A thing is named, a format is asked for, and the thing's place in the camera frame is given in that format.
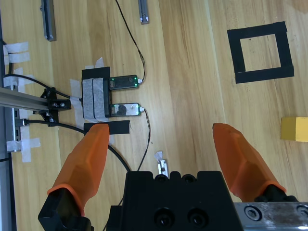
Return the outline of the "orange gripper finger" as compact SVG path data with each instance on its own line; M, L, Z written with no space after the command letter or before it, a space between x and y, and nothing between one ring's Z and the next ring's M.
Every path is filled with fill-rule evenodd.
M109 126L96 124L68 155L38 215L44 230L94 230L84 208L98 192L108 144Z
M296 202L287 195L259 152L228 124L213 124L219 164L229 190L242 202Z

